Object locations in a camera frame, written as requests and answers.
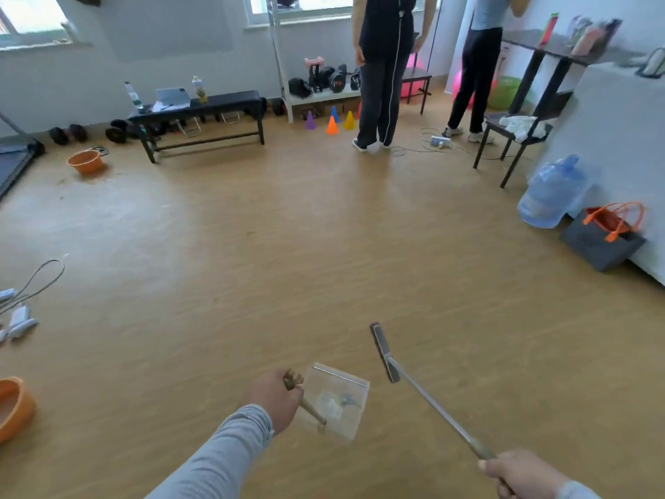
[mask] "black pants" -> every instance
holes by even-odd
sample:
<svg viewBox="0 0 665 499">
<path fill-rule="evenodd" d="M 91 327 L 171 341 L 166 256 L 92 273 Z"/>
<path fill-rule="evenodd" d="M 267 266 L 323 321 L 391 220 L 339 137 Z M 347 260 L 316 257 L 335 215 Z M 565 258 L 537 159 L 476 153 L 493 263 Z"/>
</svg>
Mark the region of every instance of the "black pants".
<svg viewBox="0 0 665 499">
<path fill-rule="evenodd" d="M 400 113 L 402 77 L 409 55 L 367 62 L 361 67 L 361 126 L 358 145 L 367 147 L 378 140 L 392 143 Z"/>
<path fill-rule="evenodd" d="M 501 53 L 502 28 L 489 30 L 471 30 L 461 55 L 461 85 L 453 110 L 450 112 L 448 125 L 451 128 L 459 126 L 464 111 L 473 97 L 471 111 L 471 133 L 480 133 L 483 130 L 487 99 L 492 87 L 494 70 Z"/>
</svg>

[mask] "floor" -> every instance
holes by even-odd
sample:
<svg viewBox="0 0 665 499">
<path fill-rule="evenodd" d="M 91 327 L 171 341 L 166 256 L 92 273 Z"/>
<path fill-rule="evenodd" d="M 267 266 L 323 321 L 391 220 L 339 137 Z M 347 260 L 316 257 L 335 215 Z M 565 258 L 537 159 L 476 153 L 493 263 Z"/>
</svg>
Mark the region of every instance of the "floor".
<svg viewBox="0 0 665 499">
<path fill-rule="evenodd" d="M 396 143 L 421 150 L 450 101 L 418 110 L 402 109 Z M 33 300 L 34 333 L 0 349 L 0 375 L 38 403 L 0 446 L 5 496 L 141 498 L 254 377 L 319 361 L 371 382 L 355 441 L 294 424 L 244 498 L 493 497 L 435 411 L 388 383 L 371 321 L 495 451 L 531 448 L 605 498 L 663 496 L 661 286 L 630 266 L 597 274 L 557 231 L 523 224 L 526 164 L 501 190 L 507 164 L 359 154 L 325 124 L 271 117 L 265 147 L 185 148 L 159 166 L 138 142 L 101 140 L 109 170 L 87 180 L 64 165 L 77 146 L 29 169 L 0 204 L 0 287 L 52 257 L 67 268 Z"/>
</svg>

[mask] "hand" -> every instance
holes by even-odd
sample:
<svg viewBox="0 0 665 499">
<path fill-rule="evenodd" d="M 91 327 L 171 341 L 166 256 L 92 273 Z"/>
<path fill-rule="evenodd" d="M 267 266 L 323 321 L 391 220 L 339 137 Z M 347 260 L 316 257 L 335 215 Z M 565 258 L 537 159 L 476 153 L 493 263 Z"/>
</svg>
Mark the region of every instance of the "hand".
<svg viewBox="0 0 665 499">
<path fill-rule="evenodd" d="M 416 41 L 414 42 L 414 50 L 413 53 L 420 52 L 420 49 L 422 49 L 422 46 L 425 45 L 425 40 L 426 37 L 423 35 L 420 35 L 418 38 L 416 38 Z"/>
<path fill-rule="evenodd" d="M 500 478 L 507 483 L 520 499 L 555 499 L 559 489 L 570 481 L 528 450 L 511 450 L 491 461 L 480 461 L 478 465 L 489 478 L 497 478 L 497 481 Z M 497 494 L 500 499 L 514 497 L 500 482 Z"/>
<path fill-rule="evenodd" d="M 248 404 L 258 404 L 266 410 L 270 420 L 273 421 L 275 435 L 290 425 L 304 394 L 302 385 L 295 386 L 292 391 L 287 390 L 284 385 L 284 373 L 286 372 L 286 368 L 281 368 L 260 376 L 247 389 L 238 404 L 238 408 Z"/>
<path fill-rule="evenodd" d="M 360 46 L 354 47 L 356 50 L 356 66 L 362 66 L 365 64 L 365 56 L 362 54 L 362 49 Z"/>
</svg>

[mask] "person in light blue shirt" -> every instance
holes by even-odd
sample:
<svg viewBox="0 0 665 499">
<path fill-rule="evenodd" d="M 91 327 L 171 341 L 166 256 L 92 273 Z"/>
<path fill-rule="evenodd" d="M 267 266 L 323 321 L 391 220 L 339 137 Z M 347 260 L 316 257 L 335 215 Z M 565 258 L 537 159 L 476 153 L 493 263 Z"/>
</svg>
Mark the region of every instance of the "person in light blue shirt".
<svg viewBox="0 0 665 499">
<path fill-rule="evenodd" d="M 239 408 L 187 462 L 145 499 L 237 499 L 252 462 L 295 417 L 303 390 L 284 386 L 286 368 L 249 387 Z M 479 467 L 497 481 L 500 499 L 600 499 L 526 450 L 512 450 Z"/>
<path fill-rule="evenodd" d="M 468 140 L 480 143 L 483 139 L 483 121 L 487 99 L 494 79 L 494 70 L 501 52 L 503 36 L 503 22 L 508 8 L 512 13 L 521 17 L 527 10 L 531 0 L 478 0 L 476 11 L 473 13 L 471 30 L 464 44 L 461 57 L 461 84 L 460 91 L 455 97 L 450 112 L 448 126 L 443 132 L 446 137 L 460 135 L 461 118 L 466 111 L 471 96 L 473 97 L 473 110 L 471 111 L 471 124 Z M 487 143 L 493 143 L 489 137 Z"/>
</svg>

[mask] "forearm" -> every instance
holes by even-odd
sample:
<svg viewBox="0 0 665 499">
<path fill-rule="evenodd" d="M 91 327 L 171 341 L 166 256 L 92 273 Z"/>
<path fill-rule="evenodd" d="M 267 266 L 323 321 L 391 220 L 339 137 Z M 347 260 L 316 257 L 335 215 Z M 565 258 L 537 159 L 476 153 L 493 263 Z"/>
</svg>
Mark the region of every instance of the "forearm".
<svg viewBox="0 0 665 499">
<path fill-rule="evenodd" d="M 557 499 L 600 499 L 593 490 L 578 482 L 568 482 L 557 493 Z"/>
<path fill-rule="evenodd" d="M 436 0 L 425 0 L 425 13 L 422 16 L 422 36 L 427 38 L 429 29 L 432 27 L 434 13 L 436 12 Z"/>
<path fill-rule="evenodd" d="M 527 11 L 531 0 L 510 0 L 510 10 L 513 15 L 521 17 Z"/>
<path fill-rule="evenodd" d="M 256 404 L 244 406 L 145 499 L 237 498 L 252 462 L 272 437 L 268 413 Z"/>
<path fill-rule="evenodd" d="M 353 10 L 351 12 L 353 47 L 357 47 L 361 41 L 362 23 L 365 19 L 365 7 L 367 7 L 367 0 L 353 0 Z"/>
</svg>

